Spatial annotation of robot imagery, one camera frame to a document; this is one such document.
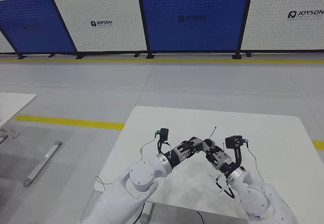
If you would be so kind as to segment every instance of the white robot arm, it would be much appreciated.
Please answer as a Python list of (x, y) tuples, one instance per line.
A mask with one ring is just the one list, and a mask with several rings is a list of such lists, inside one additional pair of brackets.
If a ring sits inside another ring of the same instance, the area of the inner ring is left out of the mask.
[[(178, 164), (194, 154), (191, 141), (184, 141), (167, 153), (161, 152), (161, 145), (166, 144), (168, 129), (158, 133), (159, 154), (150, 162), (137, 162), (109, 186), (100, 196), (82, 224), (125, 224), (148, 198), (156, 191), (156, 178), (167, 177)], [(130, 179), (139, 192), (145, 192), (141, 197), (134, 197), (126, 188)]]
[(242, 136), (231, 136), (225, 139), (226, 148), (234, 149), (235, 162), (215, 142), (206, 139), (197, 146), (206, 153), (212, 166), (220, 170), (227, 183), (238, 193), (239, 201), (248, 216), (249, 224), (295, 224), (296, 219), (281, 196), (270, 184), (253, 180), (249, 171), (241, 165), (240, 147), (248, 140)]
[[(220, 170), (239, 196), (248, 216), (249, 224), (295, 224), (295, 218), (277, 191), (263, 181), (254, 181), (249, 171), (242, 166), (240, 146), (247, 142), (242, 136), (226, 138), (226, 147), (233, 148), (235, 160), (226, 154), (215, 142), (206, 139), (191, 138), (174, 147), (170, 152), (162, 153), (161, 145), (166, 143), (168, 130), (161, 129), (158, 142), (159, 154), (151, 162), (137, 162), (123, 175), (116, 178), (100, 196), (90, 215), (82, 224), (125, 224), (148, 198), (156, 191), (156, 178), (166, 178), (183, 160), (195, 153), (204, 151), (212, 166)], [(126, 188), (130, 179), (141, 197), (134, 197)]]

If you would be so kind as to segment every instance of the wire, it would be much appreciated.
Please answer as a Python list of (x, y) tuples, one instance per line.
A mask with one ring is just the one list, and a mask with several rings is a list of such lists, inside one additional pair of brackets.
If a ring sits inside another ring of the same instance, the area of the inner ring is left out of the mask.
[(109, 185), (109, 184), (112, 184), (113, 183), (113, 182), (111, 182), (111, 183), (104, 183), (104, 182), (102, 182), (101, 178), (99, 178), (98, 176), (95, 176), (95, 179), (96, 179), (96, 181), (98, 183), (102, 184), (102, 186), (104, 187), (104, 190), (106, 190), (105, 185)]
[(202, 222), (203, 224), (205, 224), (205, 220), (203, 219), (202, 215), (200, 214), (200, 212), (197, 212), (200, 216), (201, 216), (201, 219), (202, 219)]
[[(254, 157), (254, 160), (255, 160), (255, 162), (256, 162), (256, 170), (257, 170), (257, 172), (258, 172), (258, 175), (259, 175), (259, 177), (261, 178), (261, 180), (265, 183), (265, 181), (264, 181), (263, 178), (262, 178), (262, 175), (259, 173), (258, 163), (257, 163), (257, 158), (256, 158), (256, 156), (251, 152), (251, 150), (249, 150), (249, 146), (248, 146), (248, 144), (247, 144), (247, 150), (248, 150), (248, 152), (250, 152), (250, 154)], [(280, 198), (281, 198), (281, 200), (284, 202), (284, 204), (287, 206), (287, 208), (289, 209), (289, 211), (292, 213), (293, 218), (294, 218), (294, 220), (296, 221), (296, 216), (295, 216), (294, 212), (290, 209), (289, 205), (284, 201), (284, 199), (283, 199), (282, 197), (280, 197)]]
[(209, 139), (211, 139), (212, 135), (214, 134), (214, 131), (216, 131), (216, 128), (217, 128), (217, 127), (214, 127), (214, 129), (213, 129), (213, 132), (212, 132), (211, 136), (209, 136)]
[(144, 147), (145, 147), (146, 145), (150, 144), (151, 142), (147, 142), (146, 144), (144, 144), (144, 145), (140, 148), (141, 161), (142, 161), (142, 158), (143, 158), (143, 156), (144, 156)]
[(263, 182), (265, 182), (265, 181), (263, 180), (263, 178), (262, 178), (261, 173), (259, 172), (259, 169), (258, 169), (258, 162), (257, 162), (257, 158), (256, 158), (256, 156), (251, 152), (251, 150), (249, 150), (249, 146), (247, 146), (247, 150), (248, 150), (248, 152), (249, 152), (249, 153), (254, 157), (254, 160), (255, 160), (255, 162), (256, 162), (256, 170), (257, 170), (257, 172), (258, 172), (259, 177), (261, 178), (261, 180), (262, 180)]
[(133, 224), (136, 224), (136, 222), (141, 218), (141, 215), (142, 215), (142, 212), (144, 211), (144, 208), (145, 208), (145, 203), (144, 203), (144, 206), (142, 206), (142, 210), (141, 210), (141, 213), (140, 215), (137, 217), (137, 219), (133, 222)]

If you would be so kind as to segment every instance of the blue panel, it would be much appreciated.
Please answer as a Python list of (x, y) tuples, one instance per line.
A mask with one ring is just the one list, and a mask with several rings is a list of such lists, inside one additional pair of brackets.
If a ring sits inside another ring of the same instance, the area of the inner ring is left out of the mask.
[(143, 0), (151, 50), (236, 50), (246, 0)]
[(19, 52), (73, 52), (52, 0), (0, 1), (0, 26)]

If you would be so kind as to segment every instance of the floor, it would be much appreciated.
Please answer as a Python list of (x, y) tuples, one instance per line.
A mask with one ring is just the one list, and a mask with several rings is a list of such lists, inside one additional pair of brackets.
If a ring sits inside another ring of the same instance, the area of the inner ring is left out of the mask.
[[(22, 114), (119, 123), (136, 105), (292, 115), (302, 120), (312, 140), (324, 141), (324, 64), (0, 62), (0, 92), (37, 94)], [(12, 139), (0, 145), (0, 223), (64, 224), (86, 216), (86, 207), (99, 195), (94, 176), (119, 131), (19, 121), (11, 125), (41, 152), (55, 141), (64, 145), (29, 188), (22, 181), (37, 161)], [(324, 163), (324, 151), (318, 153)], [(202, 215), (206, 224), (246, 223)], [(151, 223), (202, 222), (194, 211), (156, 206)]]

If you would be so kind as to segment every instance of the table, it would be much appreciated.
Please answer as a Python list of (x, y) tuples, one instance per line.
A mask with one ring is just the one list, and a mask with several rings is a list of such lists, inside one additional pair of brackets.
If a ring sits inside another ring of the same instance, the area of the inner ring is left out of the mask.
[[(9, 136), (17, 141), (17, 138), (23, 139), (21, 133), (9, 127), (7, 124), (16, 114), (18, 114), (23, 108), (31, 103), (36, 98), (35, 94), (13, 94), (0, 92), (0, 130), (5, 130)], [(8, 135), (0, 136), (0, 143), (3, 142)], [(40, 162), (31, 174), (24, 181), (24, 186), (30, 186), (37, 174), (44, 167), (47, 161), (52, 157), (53, 153), (61, 145), (61, 142), (55, 142), (46, 155), (41, 155), (37, 151), (31, 150), (30, 147), (24, 147), (25, 150), (35, 156)]]
[[(139, 161), (141, 146), (151, 141), (160, 128), (169, 128), (168, 142), (175, 146), (192, 136), (208, 138), (214, 127), (217, 129), (211, 139), (221, 147), (225, 137), (242, 135), (249, 139), (249, 149), (258, 159), (262, 177), (277, 189), (299, 224), (324, 223), (324, 165), (302, 122), (294, 116), (137, 106), (99, 177), (105, 183), (112, 182)], [(156, 142), (144, 147), (144, 161), (158, 154)], [(233, 150), (226, 152), (234, 159)], [(245, 146), (242, 166), (258, 178), (254, 158)], [(246, 218), (238, 200), (216, 186), (218, 174), (203, 153), (196, 154), (178, 165), (166, 179), (158, 179), (160, 185), (149, 202)], [(95, 190), (103, 191), (102, 185), (96, 182)]]

